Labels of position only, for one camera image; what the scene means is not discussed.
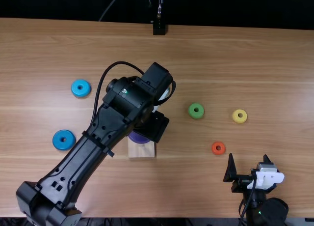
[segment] blue donut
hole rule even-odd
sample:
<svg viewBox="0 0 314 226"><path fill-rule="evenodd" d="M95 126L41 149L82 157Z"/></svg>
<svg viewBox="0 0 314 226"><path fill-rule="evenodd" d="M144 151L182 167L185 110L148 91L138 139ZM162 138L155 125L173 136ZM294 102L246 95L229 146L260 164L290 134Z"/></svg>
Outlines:
<svg viewBox="0 0 314 226"><path fill-rule="evenodd" d="M69 130L59 130L55 133L52 138L52 143L55 148L61 151L65 151L73 147L75 144L76 139L74 134Z"/></svg>
<svg viewBox="0 0 314 226"><path fill-rule="evenodd" d="M71 85L71 91L76 97L86 97L91 90L91 86L86 80L75 80Z"/></svg>

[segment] red ring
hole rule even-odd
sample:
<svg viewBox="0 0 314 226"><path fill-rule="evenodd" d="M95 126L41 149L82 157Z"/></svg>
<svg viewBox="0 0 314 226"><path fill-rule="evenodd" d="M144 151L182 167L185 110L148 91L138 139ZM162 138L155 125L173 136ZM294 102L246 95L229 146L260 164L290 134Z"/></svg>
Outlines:
<svg viewBox="0 0 314 226"><path fill-rule="evenodd" d="M224 146L224 144L220 141L216 141L212 144L211 146L211 151L215 154L215 155L222 155L225 153L226 148Z"/></svg>

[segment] white cable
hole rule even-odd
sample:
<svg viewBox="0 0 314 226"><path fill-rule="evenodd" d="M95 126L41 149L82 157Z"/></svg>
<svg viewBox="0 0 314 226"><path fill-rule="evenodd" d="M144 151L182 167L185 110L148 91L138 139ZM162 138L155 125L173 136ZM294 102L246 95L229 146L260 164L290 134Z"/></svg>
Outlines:
<svg viewBox="0 0 314 226"><path fill-rule="evenodd" d="M106 12L109 10L109 8L114 4L116 0L112 0L111 3L109 4L109 6L105 9L105 11L103 12L102 16L99 18L98 21L102 21L104 15L106 14Z"/></svg>

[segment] purple object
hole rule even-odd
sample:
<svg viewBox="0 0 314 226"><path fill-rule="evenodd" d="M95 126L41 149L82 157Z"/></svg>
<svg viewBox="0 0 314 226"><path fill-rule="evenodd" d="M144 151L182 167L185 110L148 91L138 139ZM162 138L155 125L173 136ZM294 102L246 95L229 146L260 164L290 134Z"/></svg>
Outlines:
<svg viewBox="0 0 314 226"><path fill-rule="evenodd" d="M137 144L145 144L148 143L150 140L140 134L137 134L136 132L131 132L129 134L129 139L131 139L133 142Z"/></svg>

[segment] black clamp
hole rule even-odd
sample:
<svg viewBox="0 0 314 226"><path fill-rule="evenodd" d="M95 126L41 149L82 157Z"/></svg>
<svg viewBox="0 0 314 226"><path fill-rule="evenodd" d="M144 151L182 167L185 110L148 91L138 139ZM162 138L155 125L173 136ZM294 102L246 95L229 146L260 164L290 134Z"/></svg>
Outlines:
<svg viewBox="0 0 314 226"><path fill-rule="evenodd" d="M98 147L100 147L104 153L106 153L107 155L113 157L114 153L105 145L103 145L100 141L98 141L96 138L90 136L86 131L82 132L82 135L84 137L86 137L87 139L91 140L95 145L97 145Z"/></svg>

